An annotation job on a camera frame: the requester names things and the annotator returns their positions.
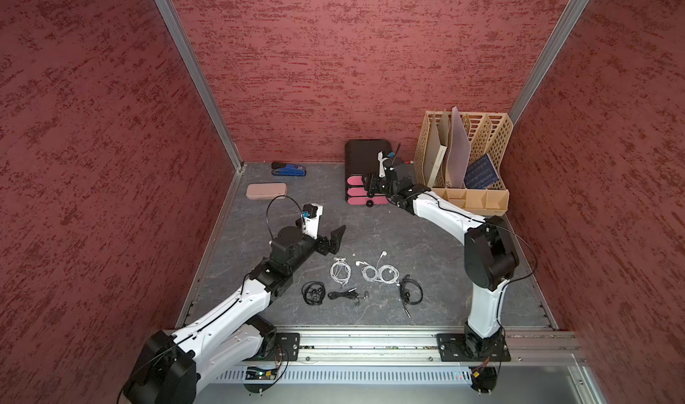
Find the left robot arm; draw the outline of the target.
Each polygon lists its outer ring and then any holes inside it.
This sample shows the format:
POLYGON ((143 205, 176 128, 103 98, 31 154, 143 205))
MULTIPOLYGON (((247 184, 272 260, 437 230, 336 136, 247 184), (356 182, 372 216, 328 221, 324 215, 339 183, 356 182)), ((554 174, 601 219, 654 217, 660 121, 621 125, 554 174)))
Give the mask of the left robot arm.
POLYGON ((269 256, 233 295, 194 323, 148 339, 119 396, 131 403, 192 403, 221 371, 239 362, 259 354, 285 357, 273 343, 274 326, 260 313, 285 293, 312 254, 337 254, 345 231, 312 237, 296 226, 281 229, 269 256))

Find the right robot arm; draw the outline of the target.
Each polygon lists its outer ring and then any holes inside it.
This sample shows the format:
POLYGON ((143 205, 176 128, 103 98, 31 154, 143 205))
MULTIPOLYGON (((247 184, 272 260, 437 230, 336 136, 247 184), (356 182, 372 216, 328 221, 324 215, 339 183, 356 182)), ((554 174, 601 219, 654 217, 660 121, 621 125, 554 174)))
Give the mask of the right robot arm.
POLYGON ((471 310, 464 334, 465 353, 482 358, 504 343, 501 310, 508 285, 520 264, 518 235, 503 218, 485 218, 447 202, 427 186, 401 176, 393 152, 377 155, 378 171, 362 179, 369 195, 383 195, 389 204, 427 220, 456 238, 464 249, 464 266, 473 285, 471 310))

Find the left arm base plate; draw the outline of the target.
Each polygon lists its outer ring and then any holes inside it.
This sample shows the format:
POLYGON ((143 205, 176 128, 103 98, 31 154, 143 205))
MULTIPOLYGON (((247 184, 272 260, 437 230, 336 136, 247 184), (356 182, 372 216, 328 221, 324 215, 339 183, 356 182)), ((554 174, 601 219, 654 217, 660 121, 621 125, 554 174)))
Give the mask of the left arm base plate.
POLYGON ((297 361, 300 341, 301 335, 299 333, 276 332, 268 334, 254 358, 272 361, 276 361, 276 358, 285 358, 288 361, 297 361))

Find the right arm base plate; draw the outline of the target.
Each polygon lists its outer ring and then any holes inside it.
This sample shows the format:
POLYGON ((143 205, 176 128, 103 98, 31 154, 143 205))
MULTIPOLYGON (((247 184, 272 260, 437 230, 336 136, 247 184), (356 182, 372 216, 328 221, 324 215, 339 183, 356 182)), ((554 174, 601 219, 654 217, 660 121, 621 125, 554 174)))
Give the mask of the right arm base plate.
POLYGON ((510 362, 511 355, 502 334, 482 339, 477 334, 437 334, 437 349, 442 362, 510 362))

